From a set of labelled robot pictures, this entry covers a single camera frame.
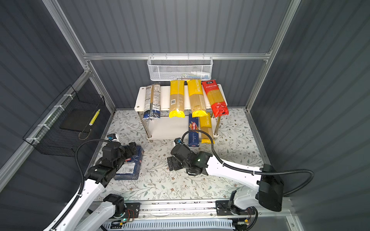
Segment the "blue Barilla spaghetti box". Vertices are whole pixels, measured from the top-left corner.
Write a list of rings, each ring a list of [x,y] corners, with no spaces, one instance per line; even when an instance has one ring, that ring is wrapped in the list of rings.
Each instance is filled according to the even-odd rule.
[[[192,114],[189,114],[189,134],[188,134],[188,145],[190,147],[199,147],[199,133],[196,132],[199,130],[199,118],[193,117]]]

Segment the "dark blue pasta box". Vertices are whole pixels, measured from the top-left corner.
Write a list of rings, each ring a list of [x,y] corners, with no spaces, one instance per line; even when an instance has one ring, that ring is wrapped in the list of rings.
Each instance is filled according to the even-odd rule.
[[[137,146],[137,154],[125,160],[122,167],[114,176],[116,181],[132,181],[138,180],[140,175],[140,168],[142,164],[144,150],[141,146]]]

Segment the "yellow Pastatime spaghetti bag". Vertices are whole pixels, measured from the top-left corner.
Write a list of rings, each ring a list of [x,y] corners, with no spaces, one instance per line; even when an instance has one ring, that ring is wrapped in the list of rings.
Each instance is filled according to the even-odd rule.
[[[199,125],[200,130],[207,133],[214,143],[214,136],[213,136],[213,129],[211,123],[211,114],[207,113],[206,116],[199,117]],[[201,143],[208,143],[211,144],[211,140],[209,139],[208,135],[201,133]]]

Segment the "clear blue spaghetti bag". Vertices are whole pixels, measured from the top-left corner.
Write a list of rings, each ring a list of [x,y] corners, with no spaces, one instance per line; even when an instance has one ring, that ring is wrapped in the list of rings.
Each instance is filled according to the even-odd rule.
[[[145,88],[143,120],[161,118],[161,86],[152,84]]]

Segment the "yellow spaghetti bag label up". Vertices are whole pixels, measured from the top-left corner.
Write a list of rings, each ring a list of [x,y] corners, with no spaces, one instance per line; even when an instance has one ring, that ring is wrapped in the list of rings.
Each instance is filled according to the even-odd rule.
[[[184,80],[171,81],[169,118],[185,117],[184,97],[185,97],[185,81]]]

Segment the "red spaghetti bag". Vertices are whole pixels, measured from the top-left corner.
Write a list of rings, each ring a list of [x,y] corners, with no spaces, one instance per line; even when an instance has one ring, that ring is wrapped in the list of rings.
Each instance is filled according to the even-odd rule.
[[[228,107],[215,80],[203,81],[202,86],[210,102],[215,117],[228,115]]]

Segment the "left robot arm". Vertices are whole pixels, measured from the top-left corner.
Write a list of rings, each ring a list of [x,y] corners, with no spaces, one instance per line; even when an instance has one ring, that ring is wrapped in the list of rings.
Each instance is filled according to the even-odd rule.
[[[95,198],[108,186],[124,162],[138,153],[136,143],[122,145],[117,140],[105,141],[102,160],[81,175],[81,184],[60,214],[46,227],[47,231],[96,231],[110,218],[126,223],[134,216],[119,195],[109,194],[87,218],[84,214]]]

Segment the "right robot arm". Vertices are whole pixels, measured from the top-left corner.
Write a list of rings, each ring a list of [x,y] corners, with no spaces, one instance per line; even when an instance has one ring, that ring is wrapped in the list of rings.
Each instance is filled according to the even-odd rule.
[[[228,202],[228,207],[233,214],[257,205],[273,212],[280,212],[284,197],[303,189],[314,179],[315,174],[309,169],[276,171],[268,164],[258,168],[223,160],[215,151],[213,138],[205,131],[200,133],[209,138],[211,153],[194,153],[184,143],[184,137],[176,138],[171,156],[167,159],[169,170],[185,169],[189,176],[201,174],[216,176],[242,184],[243,187],[232,192]],[[307,173],[308,178],[302,184],[285,192],[281,176],[301,173]]]

